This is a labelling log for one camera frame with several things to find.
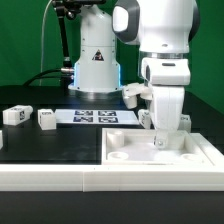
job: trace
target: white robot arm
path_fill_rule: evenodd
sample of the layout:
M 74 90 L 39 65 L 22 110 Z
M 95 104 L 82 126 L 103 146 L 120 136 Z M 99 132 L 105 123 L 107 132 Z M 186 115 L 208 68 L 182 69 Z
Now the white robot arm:
M 195 0 L 120 0 L 113 11 L 113 30 L 127 44 L 139 44 L 139 64 L 144 84 L 123 89 L 128 108 L 136 95 L 146 99 L 157 130 L 155 145 L 165 147 L 167 133 L 179 127 L 184 86 L 190 83 L 189 41 L 199 27 Z

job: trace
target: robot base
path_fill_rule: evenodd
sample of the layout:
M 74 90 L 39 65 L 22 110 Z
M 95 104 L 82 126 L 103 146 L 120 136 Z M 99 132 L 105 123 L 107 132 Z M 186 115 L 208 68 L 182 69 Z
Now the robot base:
M 121 97 L 121 90 L 116 90 L 113 92 L 85 92 L 85 91 L 80 91 L 69 86 L 68 94 L 70 96 L 76 96 L 82 99 L 106 100 L 106 99 Z

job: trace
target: label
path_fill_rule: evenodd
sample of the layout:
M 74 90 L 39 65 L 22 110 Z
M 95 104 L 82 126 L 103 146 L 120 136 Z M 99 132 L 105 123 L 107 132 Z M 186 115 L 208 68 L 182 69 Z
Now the label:
M 93 60 L 93 61 L 104 61 L 103 55 L 102 55 L 102 53 L 100 52 L 100 50 L 98 50 L 98 51 L 96 52 L 96 54 L 94 55 L 94 57 L 93 57 L 92 60 Z

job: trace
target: small white cube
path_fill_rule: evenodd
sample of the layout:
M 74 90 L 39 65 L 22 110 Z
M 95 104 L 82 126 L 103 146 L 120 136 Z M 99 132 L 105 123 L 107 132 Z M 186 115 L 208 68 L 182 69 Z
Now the small white cube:
M 38 110 L 38 123 L 42 130 L 56 129 L 56 116 L 51 109 Z
M 191 118 L 189 115 L 182 114 L 180 117 L 180 124 L 178 130 L 184 130 L 188 133 L 191 132 Z

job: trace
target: black tabletop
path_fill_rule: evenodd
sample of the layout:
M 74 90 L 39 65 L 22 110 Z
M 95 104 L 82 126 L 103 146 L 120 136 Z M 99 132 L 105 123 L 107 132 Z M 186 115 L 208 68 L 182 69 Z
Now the black tabletop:
M 34 112 L 15 127 L 3 125 L 1 115 L 2 164 L 100 164 L 102 127 L 107 125 L 61 124 L 42 131 L 37 110 L 127 110 L 122 99 L 81 100 L 59 87 L 0 87 L 0 109 L 15 105 L 31 105 Z M 191 93 L 186 93 L 183 112 L 191 115 L 192 132 L 224 152 L 221 113 Z M 0 192 L 0 223 L 223 224 L 223 208 L 223 192 Z

